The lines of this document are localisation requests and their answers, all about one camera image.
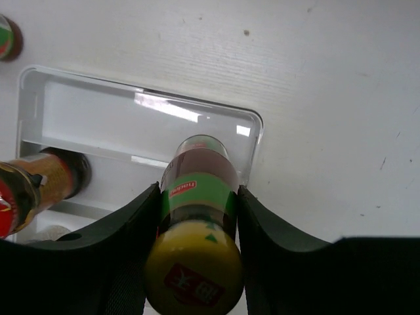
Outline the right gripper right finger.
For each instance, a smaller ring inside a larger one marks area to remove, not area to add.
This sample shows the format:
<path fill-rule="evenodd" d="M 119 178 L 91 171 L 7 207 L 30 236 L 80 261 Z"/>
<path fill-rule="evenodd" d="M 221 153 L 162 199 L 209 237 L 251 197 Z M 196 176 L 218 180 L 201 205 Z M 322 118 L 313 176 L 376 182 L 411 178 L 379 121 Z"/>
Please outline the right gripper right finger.
<path fill-rule="evenodd" d="M 327 242 L 238 190 L 238 227 L 250 314 L 418 314 L 419 239 Z"/>

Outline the red-lid sauce jar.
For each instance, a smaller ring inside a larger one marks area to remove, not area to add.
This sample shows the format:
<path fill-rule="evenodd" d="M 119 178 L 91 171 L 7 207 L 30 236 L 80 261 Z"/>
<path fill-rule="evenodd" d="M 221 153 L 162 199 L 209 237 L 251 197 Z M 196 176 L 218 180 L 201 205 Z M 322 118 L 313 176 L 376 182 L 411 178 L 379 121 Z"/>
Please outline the red-lid sauce jar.
<path fill-rule="evenodd" d="M 19 232 L 40 212 L 82 192 L 91 177 L 84 154 L 58 148 L 2 161 L 1 238 Z"/>

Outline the white silver-cap shaker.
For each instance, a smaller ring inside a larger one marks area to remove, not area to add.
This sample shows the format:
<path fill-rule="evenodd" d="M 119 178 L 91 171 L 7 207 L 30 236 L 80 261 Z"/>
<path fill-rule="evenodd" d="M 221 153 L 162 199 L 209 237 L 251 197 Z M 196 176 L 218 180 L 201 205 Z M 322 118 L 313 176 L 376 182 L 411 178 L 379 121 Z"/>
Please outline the white silver-cap shaker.
<path fill-rule="evenodd" d="M 69 234 L 71 230 L 60 225 L 50 225 L 44 228 L 42 231 L 34 234 L 31 238 L 26 240 L 26 243 L 35 243 L 43 241 L 56 241 L 62 236 Z"/>

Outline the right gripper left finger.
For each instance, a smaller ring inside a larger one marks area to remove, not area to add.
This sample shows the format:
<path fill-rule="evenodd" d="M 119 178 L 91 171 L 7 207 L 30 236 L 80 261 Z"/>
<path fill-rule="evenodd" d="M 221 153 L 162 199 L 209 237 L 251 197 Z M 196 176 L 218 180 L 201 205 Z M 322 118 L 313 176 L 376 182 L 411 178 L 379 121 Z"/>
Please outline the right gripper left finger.
<path fill-rule="evenodd" d="M 1 242 L 2 314 L 142 314 L 158 184 L 56 241 Z"/>

